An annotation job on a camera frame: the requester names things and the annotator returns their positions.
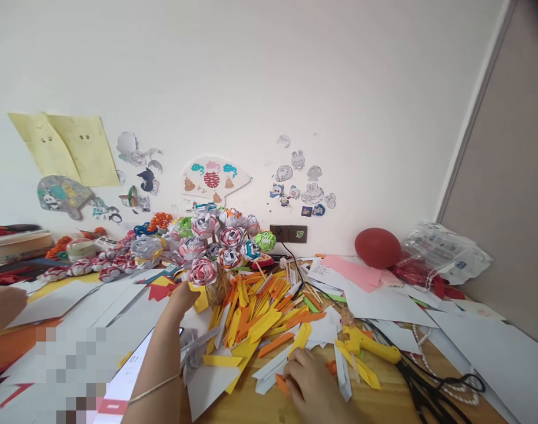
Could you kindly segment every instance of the red balloon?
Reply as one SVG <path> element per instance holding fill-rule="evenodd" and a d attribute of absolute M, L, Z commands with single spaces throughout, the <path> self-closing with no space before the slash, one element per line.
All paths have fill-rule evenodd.
<path fill-rule="evenodd" d="M 382 228 L 368 228 L 359 233 L 356 237 L 356 252 L 363 262 L 378 269 L 395 265 L 401 256 L 397 238 Z"/>

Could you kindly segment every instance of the green paper flower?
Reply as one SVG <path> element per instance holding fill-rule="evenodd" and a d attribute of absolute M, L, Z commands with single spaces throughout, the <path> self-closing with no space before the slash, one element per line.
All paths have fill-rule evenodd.
<path fill-rule="evenodd" d="M 261 247 L 262 251 L 267 253 L 273 250 L 275 243 L 277 242 L 277 238 L 275 237 L 275 234 L 271 233 L 270 231 L 263 231 L 255 236 L 255 242 L 259 247 Z"/>

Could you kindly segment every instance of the green paper strip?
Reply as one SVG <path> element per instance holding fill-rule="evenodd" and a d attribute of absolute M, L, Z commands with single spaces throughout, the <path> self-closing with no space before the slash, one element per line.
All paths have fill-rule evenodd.
<path fill-rule="evenodd" d="M 308 305 L 308 309 L 310 309 L 313 313 L 320 312 L 316 307 L 313 305 L 311 301 L 308 300 L 306 296 L 304 296 L 304 302 Z"/>
<path fill-rule="evenodd" d="M 420 306 L 424 306 L 424 307 L 430 307 L 430 305 L 428 305 L 427 303 L 424 303 L 420 300 L 417 300 L 417 299 L 413 299 L 416 303 L 418 303 Z"/>
<path fill-rule="evenodd" d="M 334 299 L 337 302 L 347 303 L 346 298 L 343 296 L 338 296 L 336 294 L 328 294 L 328 293 L 324 294 L 322 292 L 320 292 L 320 294 L 324 295 L 324 297 L 327 297 L 328 299 Z"/>

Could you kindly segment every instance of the hand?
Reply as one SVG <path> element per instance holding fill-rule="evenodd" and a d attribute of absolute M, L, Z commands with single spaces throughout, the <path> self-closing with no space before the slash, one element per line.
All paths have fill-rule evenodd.
<path fill-rule="evenodd" d="M 312 352 L 295 349 L 284 370 L 291 401 L 305 423 L 358 423 L 326 366 Z"/>
<path fill-rule="evenodd" d="M 179 321 L 200 297 L 200 292 L 192 291 L 188 284 L 188 281 L 184 281 L 175 289 L 165 308 Z"/>

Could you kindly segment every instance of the white wall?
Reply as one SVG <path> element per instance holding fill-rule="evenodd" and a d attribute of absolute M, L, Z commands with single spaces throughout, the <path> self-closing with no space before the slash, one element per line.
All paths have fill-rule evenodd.
<path fill-rule="evenodd" d="M 182 167 L 214 154 L 253 177 L 227 206 L 266 227 L 308 225 L 298 254 L 351 254 L 370 226 L 403 237 L 436 214 L 505 3 L 0 1 L 0 224 L 37 223 L 56 236 L 102 224 L 89 207 L 77 223 L 39 206 L 41 175 L 6 113 L 46 111 L 100 115 L 129 183 L 137 172 L 118 159 L 118 134 L 162 149 L 155 211 L 182 209 Z M 337 196 L 322 218 L 301 217 L 300 200 L 284 209 L 268 197 L 298 148 Z M 302 189 L 307 177 L 287 183 Z M 127 189 L 93 191 L 121 208 Z"/>

